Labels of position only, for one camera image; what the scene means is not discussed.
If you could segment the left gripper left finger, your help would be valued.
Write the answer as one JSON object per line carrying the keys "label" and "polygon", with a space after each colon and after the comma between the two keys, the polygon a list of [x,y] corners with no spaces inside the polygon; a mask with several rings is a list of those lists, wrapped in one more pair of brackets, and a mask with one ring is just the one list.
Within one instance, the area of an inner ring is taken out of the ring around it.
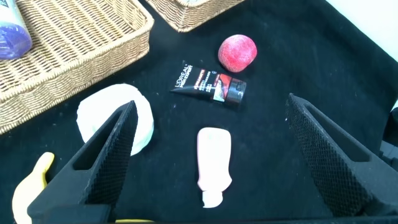
{"label": "left gripper left finger", "polygon": [[28,206],[33,223],[113,222],[137,119],[133,101],[116,109]]}

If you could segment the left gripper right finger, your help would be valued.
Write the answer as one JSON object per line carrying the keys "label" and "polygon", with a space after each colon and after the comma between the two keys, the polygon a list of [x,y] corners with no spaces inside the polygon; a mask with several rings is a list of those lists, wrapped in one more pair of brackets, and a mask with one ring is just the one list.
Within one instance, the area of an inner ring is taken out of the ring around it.
{"label": "left gripper right finger", "polygon": [[290,94],[289,128],[324,202],[337,217],[397,215],[397,171],[309,101]]}

